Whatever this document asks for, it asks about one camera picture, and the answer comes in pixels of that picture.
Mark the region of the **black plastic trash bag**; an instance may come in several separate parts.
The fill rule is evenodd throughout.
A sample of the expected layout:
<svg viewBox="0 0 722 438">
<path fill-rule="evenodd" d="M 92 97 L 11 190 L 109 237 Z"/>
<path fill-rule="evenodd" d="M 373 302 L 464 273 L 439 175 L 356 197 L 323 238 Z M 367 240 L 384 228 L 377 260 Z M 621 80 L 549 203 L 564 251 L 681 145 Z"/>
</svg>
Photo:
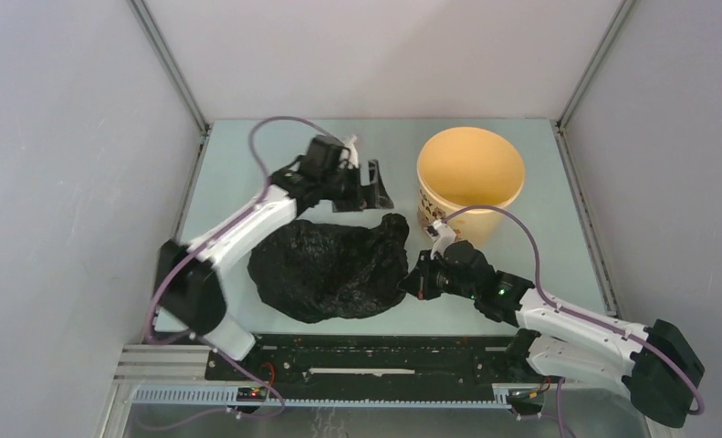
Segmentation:
<svg viewBox="0 0 722 438">
<path fill-rule="evenodd" d="M 247 272 L 263 303 L 297 321 L 370 318 L 404 299 L 409 232 L 400 214 L 373 228 L 298 219 L 251 251 Z"/>
</svg>

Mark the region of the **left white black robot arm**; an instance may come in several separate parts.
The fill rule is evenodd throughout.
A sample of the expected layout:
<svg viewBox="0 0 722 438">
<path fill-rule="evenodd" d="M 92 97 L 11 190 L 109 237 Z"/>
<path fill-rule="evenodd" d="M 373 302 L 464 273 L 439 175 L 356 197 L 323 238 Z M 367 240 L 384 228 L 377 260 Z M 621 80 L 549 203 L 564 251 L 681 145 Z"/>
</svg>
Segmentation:
<svg viewBox="0 0 722 438">
<path fill-rule="evenodd" d="M 262 368 L 256 339 L 229 313 L 223 273 L 282 226 L 329 201 L 335 213 L 391 209 L 378 160 L 359 162 L 356 139 L 317 135 L 305 153 L 268 174 L 250 203 L 187 243 L 174 239 L 159 250 L 153 306 L 180 321 L 185 333 L 227 356 L 240 380 Z"/>
</svg>

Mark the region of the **yellow capybara trash bin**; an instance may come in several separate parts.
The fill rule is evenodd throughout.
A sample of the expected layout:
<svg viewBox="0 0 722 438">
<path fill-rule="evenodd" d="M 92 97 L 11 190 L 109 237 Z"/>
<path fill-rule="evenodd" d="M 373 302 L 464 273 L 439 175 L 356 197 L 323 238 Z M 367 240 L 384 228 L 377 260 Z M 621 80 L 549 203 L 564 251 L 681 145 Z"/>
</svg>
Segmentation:
<svg viewBox="0 0 722 438">
<path fill-rule="evenodd" d="M 525 181 L 523 159 L 511 142 L 476 127 L 436 133 L 420 150 L 416 173 L 417 218 L 423 229 L 467 206 L 507 209 Z"/>
</svg>

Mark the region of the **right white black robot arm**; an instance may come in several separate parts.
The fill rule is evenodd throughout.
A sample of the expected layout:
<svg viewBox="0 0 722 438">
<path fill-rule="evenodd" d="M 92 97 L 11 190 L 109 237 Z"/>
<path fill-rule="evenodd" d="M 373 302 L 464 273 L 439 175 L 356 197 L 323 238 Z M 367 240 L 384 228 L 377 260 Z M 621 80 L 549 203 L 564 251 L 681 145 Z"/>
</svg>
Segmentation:
<svg viewBox="0 0 722 438">
<path fill-rule="evenodd" d="M 671 322 L 646 326 L 543 297 L 532 281 L 497 271 L 467 241 L 422 251 L 399 288 L 420 300 L 466 298 L 485 318 L 517 328 L 504 358 L 515 381 L 539 374 L 589 383 L 670 428 L 704 411 L 704 364 Z"/>
</svg>

